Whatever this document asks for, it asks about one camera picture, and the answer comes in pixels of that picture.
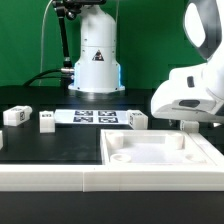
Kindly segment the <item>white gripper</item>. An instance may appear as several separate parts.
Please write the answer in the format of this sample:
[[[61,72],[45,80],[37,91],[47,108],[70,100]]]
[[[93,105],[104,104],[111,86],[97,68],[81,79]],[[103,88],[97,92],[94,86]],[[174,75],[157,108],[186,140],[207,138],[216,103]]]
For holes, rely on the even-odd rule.
[[[224,101],[208,92],[202,72],[206,64],[175,68],[151,99],[155,118],[224,124]]]

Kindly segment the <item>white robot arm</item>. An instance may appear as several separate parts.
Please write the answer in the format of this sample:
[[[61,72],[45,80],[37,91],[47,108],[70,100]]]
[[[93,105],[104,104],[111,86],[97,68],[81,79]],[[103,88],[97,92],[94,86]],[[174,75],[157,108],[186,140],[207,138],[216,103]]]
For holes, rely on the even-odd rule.
[[[170,71],[151,99],[156,118],[224,123],[224,0],[189,0],[183,26],[203,64]],[[100,7],[81,13],[81,52],[69,88],[91,97],[122,91],[116,25]]]

